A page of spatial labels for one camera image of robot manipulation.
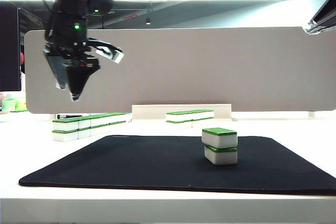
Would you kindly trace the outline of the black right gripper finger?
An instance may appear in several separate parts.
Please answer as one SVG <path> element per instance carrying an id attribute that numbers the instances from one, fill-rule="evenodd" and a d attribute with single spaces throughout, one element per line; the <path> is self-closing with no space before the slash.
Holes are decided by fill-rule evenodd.
<path id="1" fill-rule="evenodd" d="M 304 31 L 309 35 L 316 35 L 329 30 L 335 30 L 335 6 L 325 5 L 304 26 Z"/>
<path id="2" fill-rule="evenodd" d="M 335 0 L 326 0 L 311 21 L 316 24 L 335 24 Z"/>

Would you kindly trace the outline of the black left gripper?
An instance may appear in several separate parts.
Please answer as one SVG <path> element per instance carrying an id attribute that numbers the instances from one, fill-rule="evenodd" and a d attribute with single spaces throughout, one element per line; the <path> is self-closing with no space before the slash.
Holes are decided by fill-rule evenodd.
<path id="1" fill-rule="evenodd" d="M 64 90 L 68 87 L 73 101 L 79 100 L 89 77 L 100 69 L 99 60 L 87 54 L 91 47 L 100 46 L 98 40 L 73 43 L 61 46 L 47 42 L 43 51 L 45 58 L 56 78 L 56 88 Z"/>

